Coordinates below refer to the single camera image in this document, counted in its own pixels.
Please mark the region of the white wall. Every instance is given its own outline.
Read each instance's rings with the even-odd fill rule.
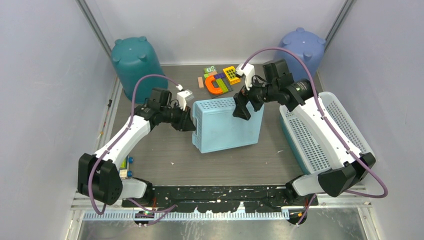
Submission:
[[[0,235],[64,238],[114,82],[75,0],[0,1]]]
[[[147,36],[162,64],[238,63],[297,27],[327,36],[345,0],[87,0],[108,42]],[[253,61],[268,61],[273,52]]]
[[[377,157],[389,195],[372,204],[384,240],[423,239],[424,2],[357,1],[320,66]],[[365,179],[370,193],[381,187]]]

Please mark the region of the yellow block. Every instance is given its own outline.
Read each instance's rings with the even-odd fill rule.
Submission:
[[[128,157],[125,157],[123,159],[122,164],[120,165],[119,169],[127,169],[127,162],[128,162]]]
[[[223,69],[226,78],[229,81],[229,84],[233,85],[239,83],[241,80],[236,76],[236,68],[229,66]]]

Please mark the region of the blue plastic barrel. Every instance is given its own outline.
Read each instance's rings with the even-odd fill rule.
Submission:
[[[137,81],[149,74],[164,75],[156,52],[145,36],[118,39],[110,56],[126,97],[133,99]],[[144,79],[135,96],[137,104],[143,104],[150,97],[153,88],[168,88],[168,81],[160,77]]]
[[[313,77],[323,59],[326,41],[314,33],[298,27],[296,31],[289,32],[284,36],[278,46],[299,56]],[[305,70],[293,56],[283,51],[277,51],[274,60],[279,59],[285,59],[295,82],[308,79]]]

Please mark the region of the gray floor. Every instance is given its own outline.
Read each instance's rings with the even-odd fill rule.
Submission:
[[[222,70],[228,65],[215,65]],[[166,76],[180,83],[194,94],[194,101],[211,99],[205,88],[199,88],[197,78],[203,76],[206,65],[164,66]],[[255,66],[256,74],[263,75],[262,67]],[[319,81],[315,81],[321,91]],[[242,83],[233,85],[234,91],[221,98],[233,97]],[[169,85],[173,94],[176,88]],[[134,177],[154,185],[263,185],[285,184],[302,174],[279,123],[278,103],[267,103],[264,109],[258,144],[201,154],[192,144],[191,132],[175,131],[170,125],[156,126],[132,150],[134,163],[130,166]],[[122,92],[112,134],[127,121],[131,102]]]

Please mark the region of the light blue plastic basket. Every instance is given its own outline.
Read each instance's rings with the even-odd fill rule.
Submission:
[[[249,121],[233,117],[236,104],[232,97],[196,101],[193,104],[193,120],[196,131],[193,144],[202,154],[257,144],[261,130],[264,107],[254,112],[250,102],[247,109]]]
[[[348,112],[337,99],[328,91],[319,93],[319,97],[325,109],[335,121],[337,126],[346,137],[360,149],[362,153],[373,153],[364,136],[355,125]],[[286,106],[280,106],[280,122],[282,131],[287,138],[288,144],[293,150],[294,156],[304,174],[313,174],[330,169],[329,161],[321,146],[317,143],[312,133],[303,122]]]

